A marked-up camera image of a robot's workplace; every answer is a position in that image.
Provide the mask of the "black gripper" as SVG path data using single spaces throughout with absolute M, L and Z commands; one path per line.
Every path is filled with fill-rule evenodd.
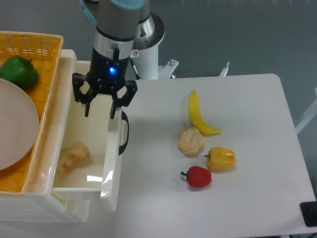
M 89 72 L 86 75 L 73 73 L 72 85 L 76 102 L 85 105 L 85 117 L 89 116 L 90 103 L 97 94 L 111 95 L 109 118 L 114 119 L 115 112 L 122 106 L 127 107 L 137 92 L 136 82 L 126 80 L 125 74 L 130 57 L 120 59 L 123 53 L 118 46 L 105 57 L 93 49 Z

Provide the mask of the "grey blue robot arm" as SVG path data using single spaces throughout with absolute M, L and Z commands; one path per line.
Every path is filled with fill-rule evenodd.
M 84 106 L 86 117 L 98 94 L 112 97 L 110 118 L 136 94 L 136 81 L 126 80 L 125 75 L 145 4 L 144 0 L 99 1 L 90 69 L 86 75 L 72 75 L 74 98 Z

